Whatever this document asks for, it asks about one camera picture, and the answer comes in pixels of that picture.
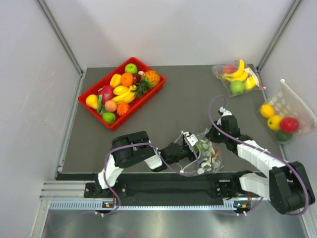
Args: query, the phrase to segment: bag of fruit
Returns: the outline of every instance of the bag of fruit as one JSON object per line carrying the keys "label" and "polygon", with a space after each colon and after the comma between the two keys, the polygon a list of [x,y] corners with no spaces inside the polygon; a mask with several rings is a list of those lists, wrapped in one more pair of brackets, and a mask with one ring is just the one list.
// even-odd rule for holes
{"label": "bag of fruit", "polygon": [[242,59],[235,64],[214,65],[213,74],[222,81],[228,91],[229,97],[242,95],[254,90],[260,90],[263,85],[257,75],[248,67]]}
{"label": "bag of fruit", "polygon": [[281,79],[277,91],[258,110],[258,116],[277,143],[286,144],[296,135],[317,131],[317,117]]}

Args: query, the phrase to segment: white panel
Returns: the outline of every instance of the white panel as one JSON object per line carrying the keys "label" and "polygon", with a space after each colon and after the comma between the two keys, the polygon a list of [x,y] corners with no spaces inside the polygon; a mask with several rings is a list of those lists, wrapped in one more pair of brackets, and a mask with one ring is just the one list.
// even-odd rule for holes
{"label": "white panel", "polygon": [[[262,76],[268,92],[274,93],[279,80],[285,82],[297,93],[317,115],[317,1],[303,1],[285,35],[264,66]],[[291,161],[304,164],[317,195],[317,133],[295,138],[286,145]]]}
{"label": "white panel", "polygon": [[47,0],[82,68],[259,63],[291,0]]}
{"label": "white panel", "polygon": [[27,237],[79,79],[36,1],[1,1],[0,237]]}

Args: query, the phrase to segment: red tray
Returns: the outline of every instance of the red tray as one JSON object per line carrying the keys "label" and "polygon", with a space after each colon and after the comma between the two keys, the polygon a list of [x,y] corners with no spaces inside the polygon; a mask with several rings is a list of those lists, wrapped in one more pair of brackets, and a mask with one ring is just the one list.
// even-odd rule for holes
{"label": "red tray", "polygon": [[96,112],[96,110],[94,110],[86,105],[86,103],[85,103],[86,98],[91,94],[97,95],[98,89],[102,88],[105,85],[109,85],[110,80],[114,74],[116,74],[116,73],[123,74],[125,66],[129,63],[135,64],[138,68],[138,71],[141,70],[141,71],[146,72],[146,71],[151,69],[150,67],[148,67],[147,65],[145,65],[144,63],[139,61],[137,58],[132,57],[78,97],[78,101],[88,111],[90,111],[90,113],[92,115],[94,115],[102,124],[104,124],[110,130],[117,130],[126,120],[128,120],[133,114],[135,114],[148,100],[150,100],[156,93],[158,93],[163,88],[163,84],[166,82],[165,77],[160,75],[160,82],[158,83],[158,85],[155,88],[151,89],[151,91],[148,92],[147,94],[145,94],[144,97],[136,98],[131,103],[129,103],[129,105],[131,106],[131,109],[122,117],[119,117],[117,113],[114,113],[116,120],[112,125],[108,125],[102,119],[102,116]]}

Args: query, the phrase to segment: clear plastic bag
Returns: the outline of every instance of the clear plastic bag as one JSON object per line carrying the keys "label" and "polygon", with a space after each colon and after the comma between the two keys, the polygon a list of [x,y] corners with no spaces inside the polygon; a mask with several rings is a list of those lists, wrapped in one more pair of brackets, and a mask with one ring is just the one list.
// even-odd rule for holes
{"label": "clear plastic bag", "polygon": [[242,59],[238,60],[235,64],[214,65],[212,66],[212,72],[221,80],[229,97],[261,89],[257,75],[250,67],[244,64]]}
{"label": "clear plastic bag", "polygon": [[[206,138],[206,133],[209,130],[206,129],[205,132],[196,134],[198,142],[194,145],[195,152],[198,156],[199,169],[197,170],[197,161],[195,158],[189,158],[192,161],[189,161],[180,172],[184,174],[190,174],[197,170],[197,175],[217,173],[220,169],[223,168],[219,156],[219,149],[215,147],[211,141]],[[182,135],[175,141],[178,144],[181,144],[183,141]]]}
{"label": "clear plastic bag", "polygon": [[286,144],[297,135],[317,131],[317,117],[281,79],[279,89],[258,110],[276,141]]}

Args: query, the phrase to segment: pineapple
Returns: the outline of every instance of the pineapple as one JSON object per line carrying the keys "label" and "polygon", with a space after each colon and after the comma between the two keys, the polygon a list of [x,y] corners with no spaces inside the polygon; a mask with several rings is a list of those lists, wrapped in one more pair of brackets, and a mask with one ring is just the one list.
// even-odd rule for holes
{"label": "pineapple", "polygon": [[154,70],[149,70],[145,74],[142,75],[140,83],[138,83],[138,87],[135,90],[135,95],[137,97],[143,96],[147,91],[154,88],[159,84],[160,76]]}

